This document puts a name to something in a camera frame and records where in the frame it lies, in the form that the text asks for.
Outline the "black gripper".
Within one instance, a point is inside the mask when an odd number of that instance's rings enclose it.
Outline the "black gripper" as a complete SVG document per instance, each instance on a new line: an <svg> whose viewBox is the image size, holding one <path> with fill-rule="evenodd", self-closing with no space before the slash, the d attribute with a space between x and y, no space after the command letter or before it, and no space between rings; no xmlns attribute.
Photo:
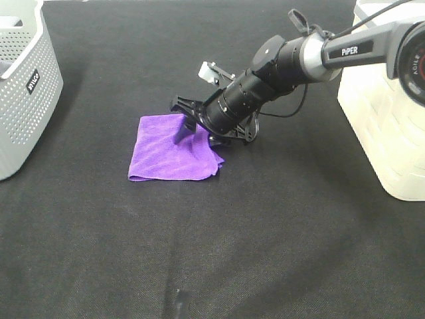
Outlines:
<svg viewBox="0 0 425 319"><path fill-rule="evenodd" d="M249 115L245 124L234 124L227 133L222 133L207 122L207 107L198 100L189 100L180 96L174 97L170 103L170 111L182 113L183 119L173 138L174 144L179 144L186 137L196 133L197 126L204 128L208 133L210 147L227 147L232 140L242 140L245 144L253 142L259 132L259 111Z"/></svg>

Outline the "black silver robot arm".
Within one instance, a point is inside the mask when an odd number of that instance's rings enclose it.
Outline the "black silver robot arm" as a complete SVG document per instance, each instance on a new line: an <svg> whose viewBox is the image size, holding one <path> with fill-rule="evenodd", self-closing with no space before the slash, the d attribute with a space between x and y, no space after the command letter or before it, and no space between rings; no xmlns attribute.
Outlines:
<svg viewBox="0 0 425 319"><path fill-rule="evenodd" d="M424 103L424 22L394 21L343 36L304 29L287 41L268 39L239 76L213 62L204 62L199 76L217 87L205 101L176 97L171 110L184 115L174 137L179 143L198 127L209 133L211 145L231 139L251 142L258 134L262 106L292 93L299 85L327 82L343 68L386 64L386 74L398 79L413 101Z"/></svg>

